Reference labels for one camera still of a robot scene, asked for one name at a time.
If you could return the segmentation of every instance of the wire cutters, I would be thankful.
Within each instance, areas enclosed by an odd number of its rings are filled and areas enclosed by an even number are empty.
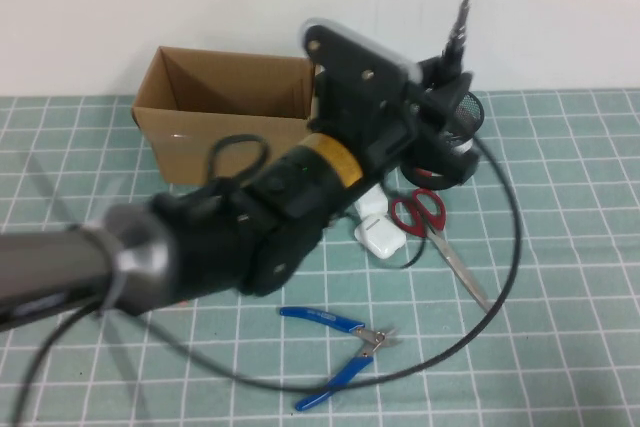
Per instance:
[[[327,386],[345,385],[353,379],[358,372],[362,371],[371,362],[373,354],[381,347],[393,347],[400,341],[393,338],[394,330],[387,332],[374,331],[365,328],[364,322],[347,319],[329,312],[308,307],[282,307],[280,315],[284,317],[296,317],[298,319],[311,320],[327,327],[334,328],[340,332],[352,334],[362,340],[365,345],[360,351],[347,362],[328,383]],[[295,404],[298,412],[309,410],[310,408],[324,402],[331,397],[334,392],[324,392],[322,394],[310,395]]]

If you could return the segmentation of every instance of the green cutting mat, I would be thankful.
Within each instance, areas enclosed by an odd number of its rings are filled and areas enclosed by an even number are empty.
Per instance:
[[[298,397],[212,377],[124,319],[87,320],[54,349],[28,418],[58,427],[640,426],[640,90],[478,94],[487,111],[480,132],[516,186],[526,238],[512,298],[464,352],[426,375],[340,393],[298,414]],[[80,220],[104,208],[114,178],[123,179],[116,198],[122,202],[171,187],[131,121],[131,102],[0,98],[4,232],[65,221],[39,197],[31,158]],[[410,188],[396,174],[391,181]],[[495,177],[482,164],[472,182],[443,197],[449,241],[495,297],[511,249],[510,216]],[[408,271],[381,271],[351,230],[348,222],[327,230],[286,288],[268,297],[228,292],[154,312],[153,319],[243,373],[299,383],[326,379],[359,342],[285,321],[276,312],[283,304],[395,325],[402,344],[379,352],[363,378],[440,352],[480,319],[433,246]],[[416,246],[411,241],[391,262],[406,261]],[[59,320],[0,337],[2,412]],[[110,348],[112,330],[105,327],[116,327],[123,343]],[[129,355],[137,372],[123,380],[111,350]]]

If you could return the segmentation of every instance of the mesh pen holder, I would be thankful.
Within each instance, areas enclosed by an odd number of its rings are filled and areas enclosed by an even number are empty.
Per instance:
[[[484,122],[484,107],[482,107],[480,100],[469,92],[464,96],[453,115],[460,124],[466,127],[467,132],[475,134]],[[442,139],[460,154],[473,148],[471,136],[456,129],[453,125],[445,125],[441,135]],[[418,168],[410,169],[406,165],[401,167],[401,171],[409,182],[430,190],[444,190],[456,185],[455,182],[437,172]]]

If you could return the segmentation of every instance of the cardboard box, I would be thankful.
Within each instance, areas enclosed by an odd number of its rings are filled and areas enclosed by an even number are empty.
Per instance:
[[[308,59],[160,47],[133,103],[167,182],[202,184],[213,144],[257,134],[277,159],[307,135],[314,69]],[[249,165],[256,145],[232,146],[217,174]]]

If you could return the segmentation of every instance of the red-handled scissors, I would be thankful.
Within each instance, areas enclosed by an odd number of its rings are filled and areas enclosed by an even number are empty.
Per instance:
[[[420,200],[420,196],[429,197],[436,204],[436,211],[430,211]],[[402,205],[409,212],[412,224],[407,224],[400,220],[397,213],[397,206]],[[441,232],[447,223],[447,210],[444,202],[438,194],[429,189],[416,189],[411,194],[411,199],[399,197],[391,202],[391,218],[393,222],[406,233],[416,237],[427,238],[428,231],[425,227],[425,219],[431,227]]]
[[[436,204],[436,212],[430,211],[421,201],[420,196],[426,195]],[[396,212],[398,205],[404,206],[409,211],[413,224],[409,225],[398,218]],[[458,257],[453,248],[442,236],[445,223],[447,221],[447,211],[444,202],[438,194],[429,189],[416,189],[411,194],[411,198],[397,198],[391,202],[391,218],[393,222],[405,232],[416,237],[428,238],[431,240],[444,260],[449,264],[453,273],[458,277],[467,292],[478,303],[478,305],[488,312],[491,302],[487,299],[482,285],[478,283],[475,276],[467,269],[462,259]]]

